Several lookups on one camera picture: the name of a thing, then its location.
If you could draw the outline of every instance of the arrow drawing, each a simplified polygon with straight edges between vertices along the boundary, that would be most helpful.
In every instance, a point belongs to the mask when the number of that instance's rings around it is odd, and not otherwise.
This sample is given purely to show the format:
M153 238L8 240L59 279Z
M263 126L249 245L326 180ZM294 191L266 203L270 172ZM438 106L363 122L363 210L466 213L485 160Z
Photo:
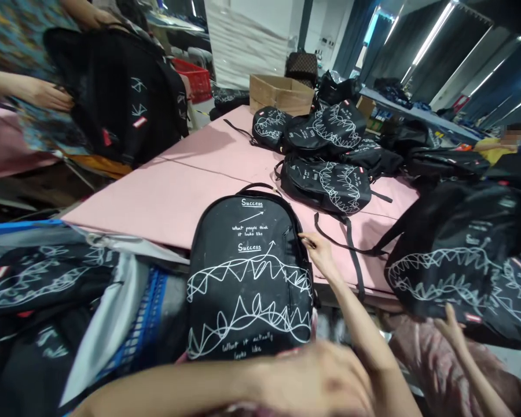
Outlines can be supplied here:
M244 221L246 221L246 220L250 220L250 219L252 219L253 217L257 217L258 215L261 215L261 214L264 214L264 211L260 211L259 213L255 214L254 216L247 217L246 219L241 220L240 223L243 223Z

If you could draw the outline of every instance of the cardboard box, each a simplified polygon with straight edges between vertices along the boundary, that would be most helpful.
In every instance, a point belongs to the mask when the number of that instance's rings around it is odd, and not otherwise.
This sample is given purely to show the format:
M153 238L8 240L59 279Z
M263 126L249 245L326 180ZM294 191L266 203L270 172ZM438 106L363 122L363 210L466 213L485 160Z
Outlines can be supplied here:
M291 78L251 74L249 77L251 113L273 106L292 116L311 112L314 90Z
M374 111L376 107L376 103L374 100L361 96L359 100L357 101L357 109L363 114L365 117L365 120L369 120L370 116L372 115L372 112Z

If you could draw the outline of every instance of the yellow shirt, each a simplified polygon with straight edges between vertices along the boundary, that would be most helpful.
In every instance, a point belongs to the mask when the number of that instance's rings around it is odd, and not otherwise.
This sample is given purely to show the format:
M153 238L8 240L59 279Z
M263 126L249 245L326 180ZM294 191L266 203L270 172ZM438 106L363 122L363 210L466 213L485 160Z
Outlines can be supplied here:
M500 139L498 138L485 138L482 141L479 141L480 144L483 145L489 145L489 144L499 144ZM490 162L490 165L494 165L498 160L502 157L502 155L506 155L507 153L517 153L517 151L512 151L510 149L506 148L496 148L496 149L490 149L488 151L479 151L479 154L481 154L488 162Z

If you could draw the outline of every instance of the black fabric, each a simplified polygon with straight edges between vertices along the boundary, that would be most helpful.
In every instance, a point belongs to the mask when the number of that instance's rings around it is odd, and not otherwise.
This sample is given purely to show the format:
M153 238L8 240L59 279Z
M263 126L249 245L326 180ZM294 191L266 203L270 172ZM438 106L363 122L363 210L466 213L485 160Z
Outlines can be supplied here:
M449 302L477 342L521 349L521 192L441 183L358 251L382 255L397 236L384 275L409 313L444 318Z
M413 103L403 92L403 86L399 82L399 78L377 78L375 79L374 90L387 100L399 104L408 110L413 108Z
M372 32L369 46L365 53L363 67L359 74L359 80L365 85L373 85L375 77L372 76L375 62L383 50L384 43L393 25L388 17L379 15L376 20L375 30Z
M482 80L490 73L481 75ZM508 125L521 122L521 107L505 117L521 103L521 44L494 71L490 78L471 96L463 106L465 118L476 122L481 117L489 117L480 125L488 129L496 124Z
M422 175L436 181L446 178L478 180L489 167L490 163L478 152L446 148L414 148L405 158L405 170L409 176Z
M183 81L150 39L114 27L43 38L90 152L135 167L189 134Z
M353 267L355 268L355 277L357 278L357 290L359 291L359 301L363 302L365 299L365 282L363 281L363 271L361 269L361 264L359 263L359 257L357 256L357 252L351 248L354 247L353 245L353 229L351 228L351 220L345 216L339 216L335 217L338 221L345 224L346 226L346 239L347 239L347 245L342 245L335 240L333 240L330 236L328 236L326 233L322 231L320 226L318 225L318 213L315 213L314 215L314 227L325 238L327 238L330 242L333 244L343 247L345 249L349 250L349 254L351 256L351 260L353 262Z
M380 136L380 145L392 152L406 157L413 148L439 147L441 139L426 123L419 120L405 120L393 132Z
M146 21L145 14L139 8L137 0L116 0L116 6L120 9L123 17L139 26L145 32L149 31L149 24Z
M400 15L388 42L372 65L370 79L403 79L447 3L448 0L436 1Z
M343 100L357 103L362 88L363 86L357 78L348 78L336 83L330 74L330 70L328 70L319 81L315 109L320 110L327 106L333 106Z
M192 360L269 356L308 343L315 300L301 224L251 184L213 202L195 231L188 280Z
M218 110L216 107L213 107L210 109L210 112L208 112L208 117L210 118L210 121L213 122L216 119L224 116L224 114Z
M309 207L327 213L351 215L372 196L362 167L286 155L280 173L285 193Z
M281 152L284 129L292 119L293 116L276 107L263 107L258 110L253 116L251 129L256 141L255 145Z
M0 416L56 414L91 317L81 306L43 310L26 319L0 318Z
M363 167L374 182L380 177L395 177L403 165L403 157L384 149L372 139L363 138L352 151L340 155L340 162Z
M224 115L241 105L249 105L249 91L212 86L214 107Z
M510 186L521 190L521 153L502 155L485 176L493 181L506 181Z
M0 316L91 302L110 284L118 258L86 243L12 249L0 257Z
M366 120L351 100L344 100L307 117L287 123L282 138L283 153L336 159L357 147L365 132Z

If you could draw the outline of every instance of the backpack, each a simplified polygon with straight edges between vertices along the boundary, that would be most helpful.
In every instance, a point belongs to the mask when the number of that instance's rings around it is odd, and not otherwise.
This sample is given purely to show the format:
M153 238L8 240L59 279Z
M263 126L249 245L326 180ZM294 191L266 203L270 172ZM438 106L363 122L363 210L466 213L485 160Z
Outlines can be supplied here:
M340 162L363 167L371 182L378 178L393 177L403 165L403 158L381 147L369 138L363 138L355 149L340 155Z
M372 197L369 177L359 166L290 154L274 167L274 173L287 195L326 213L355 214Z
M483 181L443 182L423 195L370 256L399 236L384 276L405 309L445 318L451 303L466 334L521 349L521 193Z
M440 179L478 179L490 163L478 152L454 151L447 148L411 149L405 157L405 171L410 177Z
M220 116L229 113L241 105L249 105L248 90L212 86L212 97L214 98L214 108L218 110Z
M404 158L413 148L438 148L442 140L419 120L406 120L394 132L382 134L380 145Z
M251 190L259 186L273 192ZM201 216L187 286L190 359L275 355L310 340L313 273L301 224L278 194L251 184Z
M230 127L247 135L251 145L267 148L274 152L281 152L281 139L285 125L293 117L276 107L263 107L253 116L253 135L243 129L235 127L228 119L224 119Z
M292 52L285 63L284 76L315 88L318 78L317 56L306 52Z
M521 190L521 153L502 155L498 162L485 172L485 177L493 181L505 181L509 186Z
M131 167L148 162L187 128L185 86L158 45L124 27L43 36L89 151Z
M330 70L327 70L318 83L315 107L319 110L343 100L351 100L356 103L359 100L362 88L363 86L358 78L349 78L337 83L334 81Z
M282 152L337 159L341 153L359 145L365 128L363 114L352 101L344 100L307 117L295 117L287 123L282 137Z

